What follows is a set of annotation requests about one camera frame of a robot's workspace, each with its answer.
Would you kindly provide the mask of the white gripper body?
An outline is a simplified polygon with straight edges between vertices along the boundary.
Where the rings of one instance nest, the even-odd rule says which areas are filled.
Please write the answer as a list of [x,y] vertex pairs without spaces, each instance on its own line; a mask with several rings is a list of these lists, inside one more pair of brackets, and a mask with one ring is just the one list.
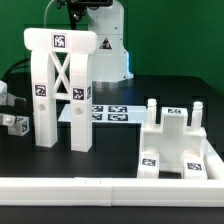
[[[24,108],[26,106],[26,99],[15,96],[8,92],[8,85],[0,80],[0,107],[11,106],[15,108]],[[0,112],[0,125],[14,125],[17,116],[7,112]]]

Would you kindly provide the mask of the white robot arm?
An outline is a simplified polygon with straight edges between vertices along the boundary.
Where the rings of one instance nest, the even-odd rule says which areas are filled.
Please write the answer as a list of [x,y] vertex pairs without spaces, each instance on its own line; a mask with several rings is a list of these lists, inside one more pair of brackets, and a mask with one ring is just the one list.
[[117,0],[66,0],[70,22],[89,16],[86,31],[28,28],[24,44],[47,58],[58,73],[56,82],[32,84],[33,101],[68,100],[88,103],[92,84],[115,84],[132,77],[129,54],[123,46],[124,10]]

